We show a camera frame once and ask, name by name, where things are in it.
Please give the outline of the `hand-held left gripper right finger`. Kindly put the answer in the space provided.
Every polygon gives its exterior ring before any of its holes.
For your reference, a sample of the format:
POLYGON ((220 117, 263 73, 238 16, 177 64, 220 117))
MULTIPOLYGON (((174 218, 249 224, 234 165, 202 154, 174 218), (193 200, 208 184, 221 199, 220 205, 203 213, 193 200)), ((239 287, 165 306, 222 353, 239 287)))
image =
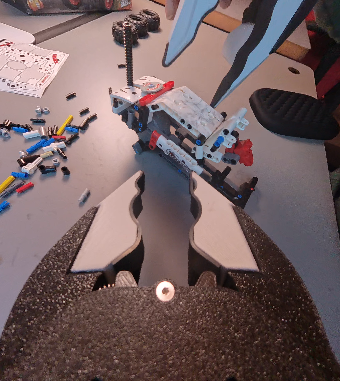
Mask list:
POLYGON ((218 268, 259 272, 253 250, 247 241, 234 204, 201 178, 190 176, 191 246, 218 268))

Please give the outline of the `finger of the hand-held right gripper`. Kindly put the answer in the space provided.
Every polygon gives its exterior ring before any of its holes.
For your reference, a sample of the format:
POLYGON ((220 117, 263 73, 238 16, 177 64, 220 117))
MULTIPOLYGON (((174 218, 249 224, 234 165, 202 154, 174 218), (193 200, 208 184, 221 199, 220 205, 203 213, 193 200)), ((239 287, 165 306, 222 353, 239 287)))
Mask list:
POLYGON ((170 66, 193 42, 205 19, 218 6, 218 0, 180 1, 164 51, 162 65, 170 66))
POLYGON ((222 79, 211 106, 218 106, 296 28, 303 1, 251 1, 244 9, 241 24, 227 36, 222 54, 231 65, 222 79))

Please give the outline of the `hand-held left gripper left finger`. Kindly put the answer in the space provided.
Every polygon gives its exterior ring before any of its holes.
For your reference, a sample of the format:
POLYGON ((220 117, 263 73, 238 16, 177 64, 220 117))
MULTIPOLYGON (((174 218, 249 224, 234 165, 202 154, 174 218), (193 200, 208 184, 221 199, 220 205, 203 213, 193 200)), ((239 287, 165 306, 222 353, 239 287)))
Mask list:
POLYGON ((111 265, 116 272, 140 273, 144 244, 138 217, 144 188, 145 175, 140 170, 97 206, 71 273, 104 272, 111 265))

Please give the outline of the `white black toy truck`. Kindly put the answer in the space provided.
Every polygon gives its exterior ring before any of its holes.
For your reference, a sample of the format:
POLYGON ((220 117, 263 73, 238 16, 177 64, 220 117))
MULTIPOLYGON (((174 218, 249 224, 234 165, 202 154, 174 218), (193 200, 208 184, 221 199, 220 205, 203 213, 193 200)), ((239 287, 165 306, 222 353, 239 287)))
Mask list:
POLYGON ((241 140, 239 131, 249 124, 246 108, 226 119, 187 87, 174 87, 144 76, 133 80, 132 24, 123 21, 126 85, 119 90, 109 88, 111 107, 121 117, 138 141, 136 154, 154 151, 180 174, 189 178, 192 172, 231 201, 244 208, 258 182, 253 177, 235 190, 226 182, 231 167, 253 164, 253 143, 241 140))

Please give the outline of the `printed sticker sheet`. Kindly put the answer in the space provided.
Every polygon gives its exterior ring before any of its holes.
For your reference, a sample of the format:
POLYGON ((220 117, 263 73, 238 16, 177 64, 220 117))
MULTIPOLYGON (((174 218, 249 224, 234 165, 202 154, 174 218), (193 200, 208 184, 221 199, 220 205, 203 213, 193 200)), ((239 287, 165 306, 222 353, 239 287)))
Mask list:
POLYGON ((0 40, 0 91, 41 98, 69 55, 0 40))

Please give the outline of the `person's right hand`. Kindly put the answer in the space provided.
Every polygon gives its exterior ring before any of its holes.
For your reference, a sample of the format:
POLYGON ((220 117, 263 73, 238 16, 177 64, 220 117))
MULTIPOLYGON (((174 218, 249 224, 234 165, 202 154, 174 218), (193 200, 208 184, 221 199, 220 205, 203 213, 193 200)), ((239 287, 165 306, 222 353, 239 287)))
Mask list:
POLYGON ((165 3, 165 13, 166 18, 173 21, 179 6, 180 0, 166 0, 165 3))

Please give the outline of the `black toy tyre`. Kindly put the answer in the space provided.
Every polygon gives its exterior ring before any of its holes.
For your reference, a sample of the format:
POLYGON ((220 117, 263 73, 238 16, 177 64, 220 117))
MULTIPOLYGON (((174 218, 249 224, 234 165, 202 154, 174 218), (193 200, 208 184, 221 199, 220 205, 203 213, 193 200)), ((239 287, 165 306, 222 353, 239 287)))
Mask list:
POLYGON ((148 31, 156 32, 159 30, 161 20, 157 12, 150 9, 142 9, 138 14, 148 22, 148 31))
MULTIPOLYGON (((120 45, 124 45, 124 28, 123 21, 115 21, 112 25, 112 35, 114 40, 120 45)), ((132 44, 138 44, 138 30, 132 25, 131 27, 132 44)))
POLYGON ((145 17, 132 13, 125 17, 125 21, 130 22, 136 28, 138 38, 148 35, 148 21, 145 17))

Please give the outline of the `pile of small toy pieces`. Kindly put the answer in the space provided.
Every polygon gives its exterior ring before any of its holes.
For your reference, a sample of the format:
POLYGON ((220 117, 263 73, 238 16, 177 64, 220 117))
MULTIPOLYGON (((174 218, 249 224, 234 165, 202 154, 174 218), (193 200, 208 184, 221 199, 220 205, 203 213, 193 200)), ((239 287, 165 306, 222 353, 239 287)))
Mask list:
POLYGON ((26 140, 39 138, 32 146, 19 152, 17 159, 19 171, 12 171, 0 184, 0 214, 10 207, 10 203, 6 199, 12 194, 22 194, 34 187, 34 184, 27 180, 36 171, 41 174, 56 174, 57 168, 61 164, 56 155, 63 160, 68 159, 67 147, 79 139, 81 131, 88 128, 92 122, 87 120, 90 115, 92 114, 85 114, 86 117, 80 125, 73 125, 73 116, 70 115, 61 127, 57 125, 45 127, 45 119, 31 118, 32 123, 40 125, 37 130, 34 130, 28 123, 20 125, 12 123, 10 120, 5 120, 0 124, 0 136, 3 138, 9 138, 11 131, 21 133, 26 140))

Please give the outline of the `printed toy truck box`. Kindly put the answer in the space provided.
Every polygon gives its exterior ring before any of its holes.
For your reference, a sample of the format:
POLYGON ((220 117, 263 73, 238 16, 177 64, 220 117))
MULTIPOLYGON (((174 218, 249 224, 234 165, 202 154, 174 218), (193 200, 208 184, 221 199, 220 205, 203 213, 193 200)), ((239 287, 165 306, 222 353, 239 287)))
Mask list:
POLYGON ((131 0, 4 0, 29 15, 119 12, 131 10, 131 0))

